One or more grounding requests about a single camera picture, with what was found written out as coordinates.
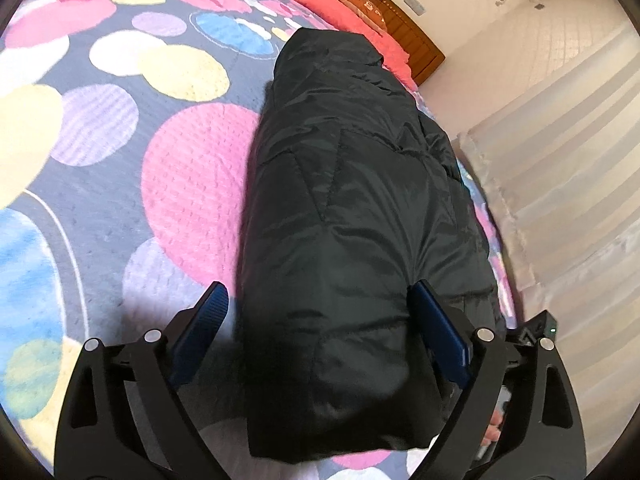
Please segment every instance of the orange cushion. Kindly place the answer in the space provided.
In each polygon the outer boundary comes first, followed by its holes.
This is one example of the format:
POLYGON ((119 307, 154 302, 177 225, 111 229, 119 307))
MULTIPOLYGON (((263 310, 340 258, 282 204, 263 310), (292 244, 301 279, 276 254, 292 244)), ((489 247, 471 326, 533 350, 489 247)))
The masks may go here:
POLYGON ((370 0, 340 0, 376 32, 386 32, 382 12, 370 0))

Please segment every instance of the wall switch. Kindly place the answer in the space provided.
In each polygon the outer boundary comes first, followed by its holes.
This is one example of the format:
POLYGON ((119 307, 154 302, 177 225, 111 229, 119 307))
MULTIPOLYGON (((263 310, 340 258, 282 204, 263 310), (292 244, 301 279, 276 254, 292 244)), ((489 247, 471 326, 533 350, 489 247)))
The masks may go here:
POLYGON ((418 16, 423 15, 426 10, 418 0, 404 0, 404 2, 411 7, 411 10, 418 16))

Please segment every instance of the striped curtain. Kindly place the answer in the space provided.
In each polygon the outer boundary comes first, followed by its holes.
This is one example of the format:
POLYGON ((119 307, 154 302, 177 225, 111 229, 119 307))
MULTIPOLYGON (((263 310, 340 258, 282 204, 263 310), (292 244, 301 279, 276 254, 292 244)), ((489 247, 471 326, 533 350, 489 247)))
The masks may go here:
POLYGON ((592 469, 640 400, 640 38, 625 23, 460 137, 524 317, 548 309, 592 469))

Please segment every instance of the human hand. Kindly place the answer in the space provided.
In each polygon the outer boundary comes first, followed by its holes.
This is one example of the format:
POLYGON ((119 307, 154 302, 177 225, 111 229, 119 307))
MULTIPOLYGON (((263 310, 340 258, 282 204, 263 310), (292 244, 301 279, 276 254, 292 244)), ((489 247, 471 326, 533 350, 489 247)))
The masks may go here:
POLYGON ((502 424, 503 418, 504 417, 498 410, 494 410, 489 427, 486 429, 484 439, 482 440, 482 447, 486 447, 492 442, 498 442, 498 439, 500 438, 500 430, 498 429, 498 426, 502 424))

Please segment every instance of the bed sheet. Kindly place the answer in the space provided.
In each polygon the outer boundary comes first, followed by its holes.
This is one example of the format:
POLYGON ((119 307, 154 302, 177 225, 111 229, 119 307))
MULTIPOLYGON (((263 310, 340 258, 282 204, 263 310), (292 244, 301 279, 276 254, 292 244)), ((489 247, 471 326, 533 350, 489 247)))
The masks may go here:
MULTIPOLYGON (((244 172, 275 59, 301 26, 331 28, 292 0, 27 0, 1 38, 0 402, 49 468, 82 342, 162 328, 213 280, 230 311, 180 396, 232 478, 406 480, 424 456, 289 466, 248 453, 233 299, 244 172)), ((486 206, 465 184, 500 280, 486 206)))

